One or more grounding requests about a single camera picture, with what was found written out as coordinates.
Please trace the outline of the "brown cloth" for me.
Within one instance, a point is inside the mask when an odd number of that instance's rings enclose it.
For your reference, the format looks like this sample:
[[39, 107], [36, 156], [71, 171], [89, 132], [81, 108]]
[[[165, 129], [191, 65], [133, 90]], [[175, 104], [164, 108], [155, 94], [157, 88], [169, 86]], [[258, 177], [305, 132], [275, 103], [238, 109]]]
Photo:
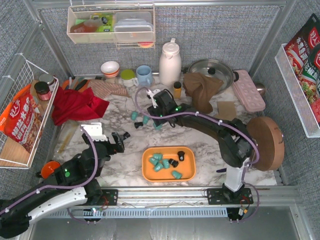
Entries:
[[204, 114], [210, 114], [213, 111], [210, 100], [223, 84], [224, 82], [219, 78], [209, 77], [200, 72], [183, 75], [185, 94], [192, 98], [192, 106]]

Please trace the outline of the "orange plastic tray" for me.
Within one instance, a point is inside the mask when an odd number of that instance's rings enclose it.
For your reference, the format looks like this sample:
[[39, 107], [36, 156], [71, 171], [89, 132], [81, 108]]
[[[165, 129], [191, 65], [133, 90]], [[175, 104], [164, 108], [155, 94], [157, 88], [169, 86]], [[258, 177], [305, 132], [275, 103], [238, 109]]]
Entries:
[[186, 146], [160, 146], [142, 155], [142, 175], [149, 182], [189, 181], [196, 175], [194, 152]]

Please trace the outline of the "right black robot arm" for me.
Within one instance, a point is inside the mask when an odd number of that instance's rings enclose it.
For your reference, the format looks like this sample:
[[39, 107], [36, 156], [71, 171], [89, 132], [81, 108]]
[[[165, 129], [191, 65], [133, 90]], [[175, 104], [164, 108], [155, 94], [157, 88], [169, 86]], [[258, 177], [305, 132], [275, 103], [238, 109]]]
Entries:
[[246, 168], [251, 165], [254, 142], [243, 122], [237, 118], [219, 120], [198, 112], [189, 104], [178, 105], [169, 90], [147, 90], [152, 106], [147, 108], [156, 126], [168, 122], [195, 129], [218, 142], [223, 161], [227, 164], [226, 179], [222, 185], [222, 195], [227, 202], [238, 199], [244, 189]]

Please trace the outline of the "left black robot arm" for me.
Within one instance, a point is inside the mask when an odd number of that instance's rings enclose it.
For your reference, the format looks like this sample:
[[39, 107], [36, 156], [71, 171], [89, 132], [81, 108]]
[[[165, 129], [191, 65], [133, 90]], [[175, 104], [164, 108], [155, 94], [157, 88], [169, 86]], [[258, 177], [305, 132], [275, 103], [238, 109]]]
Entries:
[[61, 209], [74, 206], [116, 205], [117, 191], [103, 190], [97, 181], [105, 162], [112, 155], [125, 151], [124, 140], [128, 132], [113, 132], [114, 143], [90, 141], [89, 146], [72, 159], [58, 166], [53, 173], [35, 187], [11, 200], [0, 201], [0, 236], [14, 238], [24, 233], [30, 225]]

